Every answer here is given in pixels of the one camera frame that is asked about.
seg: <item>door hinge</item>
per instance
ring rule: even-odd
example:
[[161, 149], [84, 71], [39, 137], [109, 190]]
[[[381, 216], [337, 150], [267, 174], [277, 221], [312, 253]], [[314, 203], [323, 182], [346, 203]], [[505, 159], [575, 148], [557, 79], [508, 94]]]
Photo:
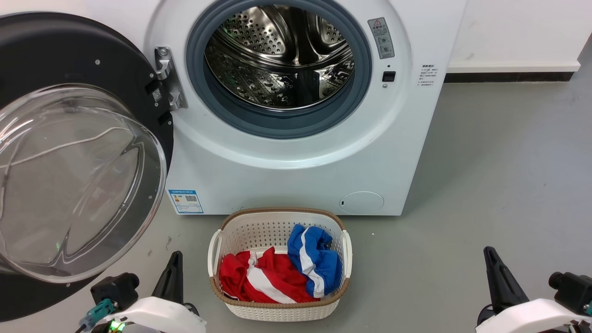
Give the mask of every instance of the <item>door hinge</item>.
[[187, 108], [187, 99], [183, 92], [183, 86], [179, 80], [179, 75], [175, 68], [173, 53], [166, 46], [155, 47], [156, 77], [162, 81], [165, 89], [169, 93], [169, 109], [175, 111], [178, 108]]

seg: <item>green led light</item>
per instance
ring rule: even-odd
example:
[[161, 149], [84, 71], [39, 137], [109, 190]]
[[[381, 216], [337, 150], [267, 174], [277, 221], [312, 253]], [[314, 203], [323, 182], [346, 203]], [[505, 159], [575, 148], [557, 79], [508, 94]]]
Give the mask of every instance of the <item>green led light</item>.
[[126, 327], [125, 323], [122, 322], [116, 322], [116, 321], [112, 321], [111, 322], [111, 330], [115, 330], [117, 329], [117, 331], [121, 332], [123, 330], [123, 328]]

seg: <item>white cable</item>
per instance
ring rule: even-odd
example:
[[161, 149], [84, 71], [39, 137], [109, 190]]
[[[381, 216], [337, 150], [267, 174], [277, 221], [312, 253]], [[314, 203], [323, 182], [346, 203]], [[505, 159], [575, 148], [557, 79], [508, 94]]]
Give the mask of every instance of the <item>white cable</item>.
[[58, 149], [61, 149], [61, 148], [65, 148], [65, 147], [72, 146], [72, 145], [77, 145], [78, 143], [85, 143], [85, 142], [89, 142], [89, 141], [97, 140], [97, 139], [99, 139], [101, 136], [104, 136], [105, 134], [109, 133], [109, 132], [110, 132], [110, 131], [112, 131], [112, 130], [130, 130], [130, 129], [125, 129], [125, 128], [123, 128], [123, 127], [111, 127], [111, 128], [109, 128], [109, 129], [107, 129], [106, 131], [104, 131], [103, 133], [101, 133], [101, 134], [97, 135], [97, 136], [90, 137], [90, 138], [88, 138], [88, 139], [84, 139], [84, 140], [80, 140], [80, 141], [74, 141], [74, 142], [64, 143], [63, 145], [55, 146], [55, 147], [53, 147], [53, 148], [51, 148], [51, 149], [49, 149], [49, 150], [47, 150], [47, 151], [40, 152], [40, 153], [38, 153], [38, 154], [35, 154], [35, 155], [33, 155], [33, 156], [30, 156], [30, 157], [28, 157], [28, 158], [22, 159], [22, 160], [20, 160], [20, 161], [17, 161], [17, 162], [14, 162], [14, 163], [10, 163], [10, 164], [6, 164], [6, 165], [0, 165], [0, 169], [7, 168], [9, 165], [12, 167], [12, 166], [14, 166], [14, 165], [18, 165], [18, 164], [21, 164], [21, 163], [24, 163], [24, 162], [30, 161], [30, 160], [32, 160], [32, 159], [34, 159], [34, 158], [38, 158], [39, 156], [43, 156], [43, 155], [45, 155], [45, 154], [48, 154], [48, 153], [50, 153], [50, 152], [56, 151], [56, 150], [58, 150]]

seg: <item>stainless steel drum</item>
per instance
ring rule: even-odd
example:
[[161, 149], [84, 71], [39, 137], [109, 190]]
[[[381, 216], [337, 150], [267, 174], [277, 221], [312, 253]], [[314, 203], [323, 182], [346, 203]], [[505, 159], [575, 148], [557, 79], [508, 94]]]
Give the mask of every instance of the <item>stainless steel drum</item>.
[[205, 58], [231, 93], [273, 111], [326, 100], [344, 86], [354, 67], [337, 28], [305, 10], [279, 5], [228, 18], [210, 38]]

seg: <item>laundry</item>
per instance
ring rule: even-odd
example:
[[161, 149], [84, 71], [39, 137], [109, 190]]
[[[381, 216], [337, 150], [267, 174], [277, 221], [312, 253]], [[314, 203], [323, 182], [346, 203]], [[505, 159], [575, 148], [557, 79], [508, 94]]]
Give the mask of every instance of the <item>laundry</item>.
[[317, 226], [295, 225], [288, 240], [288, 255], [300, 272], [308, 277], [306, 291], [321, 298], [334, 292], [341, 282], [339, 254], [329, 249], [333, 238]]
[[287, 254], [267, 249], [257, 259], [254, 251], [228, 254], [220, 265], [220, 284], [227, 297], [258, 303], [304, 303], [318, 299], [306, 291], [308, 278], [290, 262]]

